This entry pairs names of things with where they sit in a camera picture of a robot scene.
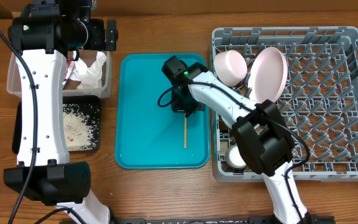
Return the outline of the wooden chopstick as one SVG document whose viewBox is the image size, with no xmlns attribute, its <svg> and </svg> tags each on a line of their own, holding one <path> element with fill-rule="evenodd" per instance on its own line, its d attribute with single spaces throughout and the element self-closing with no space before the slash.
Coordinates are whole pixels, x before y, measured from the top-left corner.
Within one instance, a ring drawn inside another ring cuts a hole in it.
<svg viewBox="0 0 358 224">
<path fill-rule="evenodd" d="M 184 116 L 184 148 L 187 148 L 187 117 Z"/>
</svg>

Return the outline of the white bowl with food residue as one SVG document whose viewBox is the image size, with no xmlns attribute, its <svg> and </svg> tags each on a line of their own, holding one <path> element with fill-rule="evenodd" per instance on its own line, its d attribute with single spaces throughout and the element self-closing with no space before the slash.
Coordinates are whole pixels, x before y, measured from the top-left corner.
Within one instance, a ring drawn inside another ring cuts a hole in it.
<svg viewBox="0 0 358 224">
<path fill-rule="evenodd" d="M 236 86 L 247 75 L 247 64 L 243 56 L 235 50 L 217 54 L 214 58 L 217 77 L 227 86 Z"/>
</svg>

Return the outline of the small white cup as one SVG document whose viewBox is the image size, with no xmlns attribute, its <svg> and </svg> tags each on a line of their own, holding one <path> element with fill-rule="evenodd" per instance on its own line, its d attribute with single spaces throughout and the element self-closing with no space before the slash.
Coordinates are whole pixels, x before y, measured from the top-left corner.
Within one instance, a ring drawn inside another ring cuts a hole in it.
<svg viewBox="0 0 358 224">
<path fill-rule="evenodd" d="M 239 153 L 237 145 L 233 145 L 226 150 L 225 161 L 230 167 L 235 169 L 243 169 L 247 167 L 247 164 Z"/>
</svg>

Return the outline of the large white plate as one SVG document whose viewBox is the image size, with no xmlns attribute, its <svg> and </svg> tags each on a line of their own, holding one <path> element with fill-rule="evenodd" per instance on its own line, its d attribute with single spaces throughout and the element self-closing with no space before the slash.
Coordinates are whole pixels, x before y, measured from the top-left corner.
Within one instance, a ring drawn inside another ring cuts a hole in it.
<svg viewBox="0 0 358 224">
<path fill-rule="evenodd" d="M 275 47 L 267 47 L 258 54 L 251 66 L 247 86 L 249 98 L 262 103 L 276 102 L 282 95 L 288 76 L 284 54 Z"/>
</svg>

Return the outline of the white napkin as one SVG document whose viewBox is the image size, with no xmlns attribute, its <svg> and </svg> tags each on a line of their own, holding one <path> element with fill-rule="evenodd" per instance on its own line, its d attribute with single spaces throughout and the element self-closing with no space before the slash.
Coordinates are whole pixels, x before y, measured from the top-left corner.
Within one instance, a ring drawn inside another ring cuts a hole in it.
<svg viewBox="0 0 358 224">
<path fill-rule="evenodd" d="M 80 58 L 77 61 L 73 61 L 75 66 L 70 76 L 70 80 L 80 82 L 77 89 L 101 88 L 103 65 L 106 61 L 106 54 L 100 51 L 96 53 L 95 61 L 90 66 L 87 66 L 87 64 Z"/>
</svg>

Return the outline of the red snack wrapper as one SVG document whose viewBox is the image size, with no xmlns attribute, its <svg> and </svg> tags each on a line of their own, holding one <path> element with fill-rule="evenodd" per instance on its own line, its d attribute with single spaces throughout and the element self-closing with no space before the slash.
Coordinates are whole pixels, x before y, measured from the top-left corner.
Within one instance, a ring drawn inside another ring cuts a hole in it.
<svg viewBox="0 0 358 224">
<path fill-rule="evenodd" d="M 62 82 L 62 85 L 63 86 L 66 86 L 68 80 L 70 79 L 70 76 L 73 72 L 73 69 L 74 69 L 74 62 L 73 61 L 67 61 L 67 69 L 65 71 L 65 76 L 64 76 L 64 79 L 63 79 L 63 82 Z"/>
</svg>

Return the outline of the shallow grey-white bowl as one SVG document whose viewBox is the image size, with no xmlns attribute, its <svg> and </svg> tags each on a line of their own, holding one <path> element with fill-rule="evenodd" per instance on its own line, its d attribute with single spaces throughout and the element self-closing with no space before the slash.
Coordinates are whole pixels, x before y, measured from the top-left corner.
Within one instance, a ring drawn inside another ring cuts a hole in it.
<svg viewBox="0 0 358 224">
<path fill-rule="evenodd" d="M 233 120 L 232 116 L 229 115 L 219 115 L 219 117 L 222 119 L 223 123 L 228 127 L 228 128 L 232 128 L 232 125 L 235 123 L 235 121 Z"/>
</svg>

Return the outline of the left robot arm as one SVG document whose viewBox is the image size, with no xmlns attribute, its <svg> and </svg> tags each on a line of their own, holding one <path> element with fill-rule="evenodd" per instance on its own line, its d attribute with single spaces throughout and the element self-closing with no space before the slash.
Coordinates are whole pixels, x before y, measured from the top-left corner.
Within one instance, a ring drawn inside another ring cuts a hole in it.
<svg viewBox="0 0 358 224">
<path fill-rule="evenodd" d="M 77 223 L 113 223 L 111 209 L 91 191 L 90 167 L 70 162 L 63 130 L 63 79 L 70 51 L 114 51 L 114 20 L 93 19 L 92 0 L 34 1 L 9 27 L 4 41 L 21 80 L 21 143 L 4 183 L 20 198 L 66 212 Z"/>
</svg>

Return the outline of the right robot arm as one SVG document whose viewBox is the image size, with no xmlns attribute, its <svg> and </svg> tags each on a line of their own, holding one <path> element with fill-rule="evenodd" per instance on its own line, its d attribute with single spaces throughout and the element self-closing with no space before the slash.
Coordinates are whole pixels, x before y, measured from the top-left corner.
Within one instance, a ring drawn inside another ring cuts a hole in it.
<svg viewBox="0 0 358 224">
<path fill-rule="evenodd" d="M 311 223 L 298 193 L 293 170 L 308 159 L 293 163 L 295 143 L 305 145 L 285 124 L 275 103 L 250 100 L 223 84 L 201 63 L 188 66 L 176 56 L 162 66 L 172 84 L 170 106 L 178 105 L 186 117 L 204 104 L 230 125 L 241 159 L 260 174 L 273 202 L 273 214 L 280 223 Z"/>
</svg>

